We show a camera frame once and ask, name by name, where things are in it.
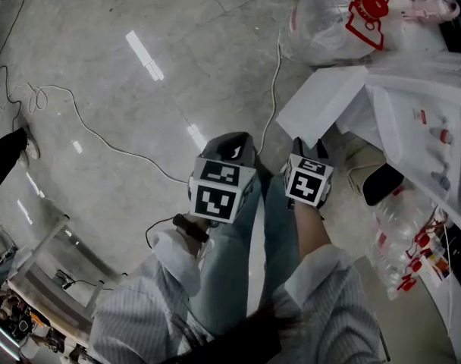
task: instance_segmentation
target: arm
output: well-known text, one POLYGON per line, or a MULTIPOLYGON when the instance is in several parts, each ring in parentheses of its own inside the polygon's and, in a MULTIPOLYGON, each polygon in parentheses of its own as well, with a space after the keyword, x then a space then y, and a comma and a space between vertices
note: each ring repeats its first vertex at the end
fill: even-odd
POLYGON ((301 264, 286 285, 303 314, 320 309, 309 325, 318 362, 379 363, 378 324, 350 257, 331 244, 318 210, 296 202, 295 217, 301 264))
POLYGON ((299 260, 313 253, 321 246, 331 244, 320 213, 310 205, 300 201, 295 202, 294 215, 298 230, 299 260))
POLYGON ((176 230, 158 232, 153 254, 97 308, 89 354, 103 363, 163 362, 177 355, 178 327, 199 290, 199 246, 176 230))

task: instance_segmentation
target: striped shirt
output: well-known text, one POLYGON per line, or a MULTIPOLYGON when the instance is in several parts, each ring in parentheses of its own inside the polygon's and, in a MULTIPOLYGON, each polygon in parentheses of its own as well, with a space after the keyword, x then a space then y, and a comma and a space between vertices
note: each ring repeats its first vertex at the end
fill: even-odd
MULTIPOLYGON (((202 334, 188 311, 200 287, 195 259, 176 231, 159 232, 154 253, 98 307, 89 354, 102 363, 165 361, 188 350, 177 315, 202 334)), ((327 245, 309 254, 277 292, 310 314, 272 363, 379 363, 379 328, 348 254, 327 245)))

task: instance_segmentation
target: gray tile floor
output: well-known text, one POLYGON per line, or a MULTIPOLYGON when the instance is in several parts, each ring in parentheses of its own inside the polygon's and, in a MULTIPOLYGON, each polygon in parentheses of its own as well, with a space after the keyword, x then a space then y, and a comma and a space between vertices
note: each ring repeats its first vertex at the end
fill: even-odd
MULTIPOLYGON (((10 69, 10 91, 25 82, 69 88, 86 124, 110 144, 147 155, 172 176, 187 179, 199 153, 197 131, 207 140, 245 130, 259 144, 271 112, 278 28, 297 1, 27 0, 0 62, 10 69), (142 66, 126 40, 131 31, 163 79, 154 81, 142 66)), ((2 5, 0 45, 20 3, 2 5)), ((278 109, 310 74, 283 60, 278 109)), ((3 80, 0 137, 11 131, 17 111, 5 104, 3 80)), ((33 114, 27 86, 16 88, 12 98, 23 101, 22 113, 42 152, 28 174, 50 201, 36 195, 27 171, 17 165, 0 188, 0 223, 19 246, 33 245, 54 220, 47 206, 55 205, 99 258, 115 271, 130 272, 149 253, 145 229, 185 212, 187 189, 147 162, 106 149, 82 128, 67 93, 47 93, 46 109, 33 114)), ((278 171, 290 145, 273 123, 263 162, 278 171)), ((337 245, 358 257, 373 224, 362 218, 365 208, 355 203, 343 173, 336 178, 324 216, 337 245)), ((51 262, 59 262, 52 256, 51 262)), ((73 271, 76 264, 77 258, 62 267, 73 271)), ((261 261, 257 266, 262 268, 261 261)))

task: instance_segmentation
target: jeans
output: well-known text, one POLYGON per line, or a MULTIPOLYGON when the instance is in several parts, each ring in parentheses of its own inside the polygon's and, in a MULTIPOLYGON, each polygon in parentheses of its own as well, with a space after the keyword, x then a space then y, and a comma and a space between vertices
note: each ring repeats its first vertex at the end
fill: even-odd
POLYGON ((27 147, 27 134, 23 128, 0 139, 0 186, 27 147))
MULTIPOLYGON (((256 180, 235 222, 210 232, 215 246, 205 258, 201 289, 190 299, 190 310, 213 335, 224 334, 246 317, 249 250, 260 195, 261 184, 256 180)), ((296 221, 287 204, 283 177, 276 176, 265 199, 266 264, 261 304, 271 299, 299 264, 296 221)))

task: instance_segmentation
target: wire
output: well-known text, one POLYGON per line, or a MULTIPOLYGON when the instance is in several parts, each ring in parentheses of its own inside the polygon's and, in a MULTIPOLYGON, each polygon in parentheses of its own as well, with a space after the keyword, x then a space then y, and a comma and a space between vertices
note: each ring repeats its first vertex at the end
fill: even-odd
POLYGON ((22 356, 24 359, 27 359, 25 355, 21 352, 21 348, 23 348, 25 345, 27 345, 28 342, 28 336, 25 337, 25 342, 21 344, 21 346, 18 348, 18 354, 22 356))
MULTIPOLYGON (((47 94, 45 93, 44 89, 57 89, 57 90, 60 90, 62 92, 66 92, 66 93, 69 93, 71 95, 71 98, 72 98, 72 105, 74 106, 74 110, 76 112, 76 115, 77 115, 77 118, 79 119, 79 122, 83 125, 84 129, 86 129, 88 132, 90 132, 92 135, 98 137, 110 150, 112 151, 115 151, 115 152, 118 152, 120 154, 124 154, 124 155, 128 155, 128 156, 133 156, 134 158, 139 158, 139 159, 143 159, 147 162, 150 162, 152 165, 154 165, 159 171, 160 173, 162 173, 162 175, 167 178, 168 180, 171 180, 175 183, 178 183, 178 184, 184 184, 184 185, 187 185, 187 182, 185 180, 180 180, 178 178, 175 178, 175 177, 172 177, 171 175, 167 174, 154 160, 144 156, 144 155, 139 155, 139 154, 135 154, 135 153, 132 153, 132 152, 128 152, 128 151, 124 151, 123 149, 119 149, 118 147, 115 147, 113 146, 112 144, 108 143, 101 135, 99 135, 97 132, 95 132, 94 130, 91 130, 89 127, 87 127, 86 123, 84 123, 83 119, 81 118, 80 116, 80 113, 79 113, 79 108, 77 107, 77 103, 76 103, 76 100, 75 100, 75 97, 74 97, 74 94, 69 90, 69 89, 66 89, 66 88, 62 88, 60 86, 56 86, 56 85, 46 85, 46 86, 41 86, 41 87, 36 87, 36 86, 32 86, 30 85, 29 83, 25 83, 23 85, 16 85, 16 87, 11 91, 11 92, 8 92, 8 67, 6 65, 3 65, 0 67, 0 70, 4 68, 6 69, 6 79, 5 79, 5 84, 6 84, 6 93, 7 93, 7 100, 11 103, 11 104, 19 104, 21 106, 21 102, 20 101, 11 101, 10 99, 10 96, 11 94, 16 90, 16 88, 20 88, 22 86, 28 86, 30 88, 30 90, 32 91, 32 95, 30 96, 30 102, 29 102, 29 113, 30 114, 33 114, 35 113, 35 111, 43 111, 47 108, 47 106, 49 105, 49 98, 47 96, 47 94), (39 94, 42 93, 44 98, 45 98, 45 104, 44 106, 41 106, 39 104, 39 94), (32 97, 35 96, 35 108, 31 108, 30 107, 30 104, 32 103, 32 97)), ((20 115, 20 107, 18 108, 18 113, 17 115, 14 117, 13 121, 12 121, 12 130, 14 130, 14 121, 17 119, 17 117, 20 115)))
POLYGON ((276 115, 276 93, 275 93, 276 90, 275 90, 275 87, 276 87, 276 79, 278 78, 279 70, 281 69, 281 47, 279 46, 279 37, 278 37, 278 41, 277 41, 277 44, 276 44, 276 53, 278 55, 278 64, 276 66, 276 71, 274 72, 274 77, 273 77, 273 80, 271 82, 271 99, 272 99, 272 103, 273 103, 273 110, 272 110, 271 116, 269 116, 268 122, 266 123, 266 125, 264 127, 264 130, 262 131, 261 148, 259 149, 257 156, 260 156, 261 152, 262 152, 262 149, 264 149, 266 133, 268 132, 269 125, 273 121, 274 115, 276 115))
POLYGON ((175 216, 172 215, 172 216, 169 217, 169 218, 164 218, 163 220, 157 221, 157 222, 154 223, 151 227, 149 227, 148 229, 146 229, 145 238, 146 238, 146 243, 148 244, 149 248, 153 249, 152 246, 149 245, 148 232, 149 232, 150 230, 152 230, 156 225, 161 224, 162 222, 166 222, 166 221, 173 220, 173 217, 175 217, 175 216))
POLYGON ((15 24, 17 23, 18 17, 20 16, 20 12, 21 12, 22 8, 24 7, 25 1, 26 1, 26 0, 22 0, 22 2, 21 2, 21 6, 20 6, 20 8, 18 9, 17 16, 15 17, 15 20, 13 20, 13 24, 12 24, 11 27, 10 27, 10 31, 8 31, 8 35, 6 36, 5 41, 3 42, 2 47, 0 48, 0 55, 2 54, 3 49, 4 49, 5 46, 6 46, 6 42, 8 41, 8 38, 9 38, 10 35, 11 35, 11 31, 13 31, 13 27, 14 27, 15 24))
POLYGON ((11 101, 10 96, 8 95, 8 66, 6 64, 4 64, 3 66, 0 66, 0 71, 2 69, 5 69, 5 72, 6 72, 6 75, 5 75, 5 90, 6 90, 6 93, 7 93, 7 96, 6 96, 7 102, 10 102, 10 104, 13 104, 13 105, 18 105, 17 114, 15 115, 13 120, 11 121, 11 132, 14 132, 15 131, 15 120, 17 120, 18 116, 20 116, 20 112, 21 112, 21 101, 19 101, 19 100, 11 101))
MULTIPOLYGON (((76 283, 79 283, 79 282, 88 284, 89 286, 97 287, 97 284, 89 283, 88 281, 84 281, 82 279, 79 279, 78 281, 73 281, 72 284, 76 284, 76 283)), ((103 290, 114 291, 114 289, 112 289, 112 288, 103 288, 103 290)))
POLYGON ((453 269, 451 268, 451 256, 450 256, 450 241, 448 239, 448 231, 446 229, 446 225, 443 224, 444 228, 444 236, 446 236, 446 249, 447 249, 447 254, 448 254, 448 264, 449 264, 449 270, 450 270, 450 300, 449 300, 449 309, 448 309, 448 337, 450 336, 451 332, 451 318, 453 315, 453 269))

